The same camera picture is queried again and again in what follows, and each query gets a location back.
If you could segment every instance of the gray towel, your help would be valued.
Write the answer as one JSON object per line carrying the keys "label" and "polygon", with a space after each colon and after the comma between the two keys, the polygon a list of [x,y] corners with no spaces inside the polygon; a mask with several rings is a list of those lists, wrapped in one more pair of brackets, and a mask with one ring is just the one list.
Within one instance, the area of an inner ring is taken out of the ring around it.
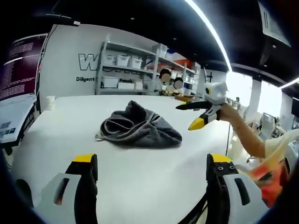
{"label": "gray towel", "polygon": [[132,147],[162,148],[179,145],[182,136],[162,117],[130,101],[125,111],[115,111],[100,127],[97,139]]}

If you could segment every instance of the ceiling fixture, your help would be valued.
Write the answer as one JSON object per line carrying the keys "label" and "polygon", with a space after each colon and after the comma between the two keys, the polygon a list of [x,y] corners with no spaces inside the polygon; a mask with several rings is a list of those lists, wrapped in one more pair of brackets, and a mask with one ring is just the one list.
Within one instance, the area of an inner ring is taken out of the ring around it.
{"label": "ceiling fixture", "polygon": [[208,29],[210,30],[210,32],[212,33],[213,37],[215,38],[222,54],[223,57],[225,59],[225,62],[227,64],[228,67],[228,71],[233,71],[232,70],[232,66],[230,65],[229,59],[228,59],[228,55],[224,49],[224,46],[216,32],[216,30],[214,29],[214,27],[212,26],[212,24],[210,23],[210,21],[208,20],[208,18],[206,17],[206,15],[201,11],[201,9],[194,3],[193,0],[185,0],[185,2],[197,13],[197,15],[200,16],[200,18],[203,20],[203,22],[206,24],[206,26],[208,27]]}
{"label": "ceiling fixture", "polygon": [[296,78],[296,79],[294,79],[293,81],[291,81],[291,82],[289,82],[289,83],[287,83],[287,84],[281,86],[280,89],[282,90],[283,88],[286,88],[286,87],[288,87],[288,86],[290,86],[290,85],[293,85],[293,84],[295,84],[296,82],[299,82],[299,78]]}

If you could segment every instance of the white table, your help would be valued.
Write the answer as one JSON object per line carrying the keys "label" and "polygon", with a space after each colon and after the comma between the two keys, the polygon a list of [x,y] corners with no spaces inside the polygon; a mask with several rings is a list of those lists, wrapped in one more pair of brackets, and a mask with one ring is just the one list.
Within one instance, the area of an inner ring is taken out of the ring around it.
{"label": "white table", "polygon": [[[101,123],[129,100],[163,116],[183,136],[173,149],[122,149],[96,142]],[[31,126],[15,155],[13,178],[23,178],[34,203],[42,188],[81,154],[98,155],[97,218],[101,224],[177,224],[206,189],[206,155],[225,154],[228,123],[214,121],[188,131],[199,112],[180,111],[174,98],[82,96],[55,101]]]}

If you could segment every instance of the purple screen display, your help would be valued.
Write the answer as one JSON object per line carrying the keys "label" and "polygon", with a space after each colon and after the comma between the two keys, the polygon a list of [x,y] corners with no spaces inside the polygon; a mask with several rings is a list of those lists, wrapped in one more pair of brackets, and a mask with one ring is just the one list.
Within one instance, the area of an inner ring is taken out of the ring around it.
{"label": "purple screen display", "polygon": [[45,35],[13,43],[10,57],[3,66],[0,100],[35,92],[36,72]]}

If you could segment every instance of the human hand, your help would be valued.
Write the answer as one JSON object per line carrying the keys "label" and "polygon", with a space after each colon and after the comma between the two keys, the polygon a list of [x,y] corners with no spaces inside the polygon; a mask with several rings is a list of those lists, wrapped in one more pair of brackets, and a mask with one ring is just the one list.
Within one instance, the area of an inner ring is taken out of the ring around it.
{"label": "human hand", "polygon": [[231,105],[229,105],[227,103],[225,103],[221,106],[220,113],[219,113],[219,119],[228,121],[231,124],[242,120],[238,111],[235,110]]}

